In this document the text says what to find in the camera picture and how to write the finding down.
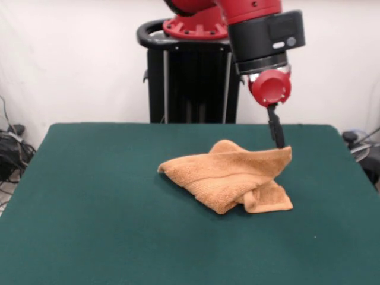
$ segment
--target red robot arm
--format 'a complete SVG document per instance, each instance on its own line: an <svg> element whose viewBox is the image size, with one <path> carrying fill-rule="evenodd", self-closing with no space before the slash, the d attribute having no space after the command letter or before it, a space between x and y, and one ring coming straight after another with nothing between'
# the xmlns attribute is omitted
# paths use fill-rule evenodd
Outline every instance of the red robot arm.
<svg viewBox="0 0 380 285"><path fill-rule="evenodd" d="M282 13L281 0L165 0L178 15L189 17L215 5L228 26L237 70L248 77L256 101L268 109L272 137L284 147L278 103L290 96L290 65L286 51L305 45L302 13ZM164 25L170 34L170 24Z"/></svg>

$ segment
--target black handle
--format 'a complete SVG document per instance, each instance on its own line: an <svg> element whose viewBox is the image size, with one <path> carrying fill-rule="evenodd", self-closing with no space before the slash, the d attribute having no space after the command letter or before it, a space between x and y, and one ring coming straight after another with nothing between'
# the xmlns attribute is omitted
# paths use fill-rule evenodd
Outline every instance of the black handle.
<svg viewBox="0 0 380 285"><path fill-rule="evenodd" d="M230 42L224 40L186 40L175 39L164 33L153 34L162 31L162 25L167 19L147 22L137 29L137 41L147 49L155 50L194 50L194 51L223 51L231 52Z"/></svg>
<svg viewBox="0 0 380 285"><path fill-rule="evenodd" d="M137 29L137 41L140 45L144 46L148 49L167 49L176 43L178 43L177 40L165 37L165 36L151 36L151 34L162 31L162 25L166 21L165 20L156 20L147 22L143 25L141 25Z"/></svg>

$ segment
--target green table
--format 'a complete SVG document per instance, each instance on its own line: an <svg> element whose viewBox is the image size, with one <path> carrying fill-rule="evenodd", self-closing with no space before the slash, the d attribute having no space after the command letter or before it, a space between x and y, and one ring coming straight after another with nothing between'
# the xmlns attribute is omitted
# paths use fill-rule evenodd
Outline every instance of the green table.
<svg viewBox="0 0 380 285"><path fill-rule="evenodd" d="M0 218L0 284L380 284L380 199L330 126L287 125L294 210L219 216L157 174L266 125L59 124Z"/></svg>

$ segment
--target orange towel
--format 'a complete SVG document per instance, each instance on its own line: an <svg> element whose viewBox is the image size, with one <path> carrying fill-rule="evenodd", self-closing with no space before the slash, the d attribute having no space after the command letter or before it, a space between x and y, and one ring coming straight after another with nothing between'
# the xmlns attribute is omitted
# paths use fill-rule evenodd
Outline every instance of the orange towel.
<svg viewBox="0 0 380 285"><path fill-rule="evenodd" d="M293 208L284 188L274 182L292 160L290 147L250 152L223 140L208 154L169 160L159 167L174 183L219 214L238 204L249 213Z"/></svg>

